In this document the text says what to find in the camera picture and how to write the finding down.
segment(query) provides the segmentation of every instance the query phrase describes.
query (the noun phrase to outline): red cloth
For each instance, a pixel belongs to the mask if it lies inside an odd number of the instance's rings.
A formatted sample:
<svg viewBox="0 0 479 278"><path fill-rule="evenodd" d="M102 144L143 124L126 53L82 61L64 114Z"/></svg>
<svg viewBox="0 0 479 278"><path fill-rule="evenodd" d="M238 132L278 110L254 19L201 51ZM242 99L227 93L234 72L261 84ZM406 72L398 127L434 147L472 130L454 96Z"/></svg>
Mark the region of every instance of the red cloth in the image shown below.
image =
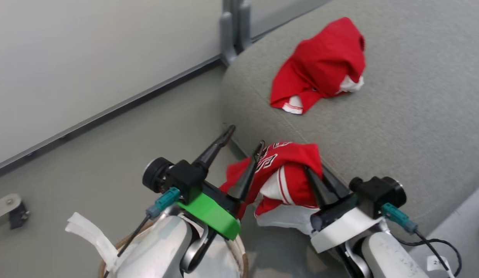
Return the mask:
<svg viewBox="0 0 479 278"><path fill-rule="evenodd" d="M227 181L220 187L220 190L227 192L229 188L232 188L249 162L250 158L246 158L229 165L226 172ZM316 207L317 201L304 172L305 165L311 167L318 176L322 176L322 164L317 144L282 142L268 146L259 161L250 191L245 203L241 206L238 218L243 217L246 206L255 201L262 186L276 172L279 173L279 176L275 176L276 179L273 182L278 184L282 196L279 198L280 200L264 197L257 207L255 215L261 215L280 204Z"/></svg>
<svg viewBox="0 0 479 278"><path fill-rule="evenodd" d="M329 23L300 42L280 68L272 84L271 106L291 107L290 97L298 95L304 113L320 98L336 97L346 76L358 83L365 69L364 48L365 39L349 18Z"/></svg>

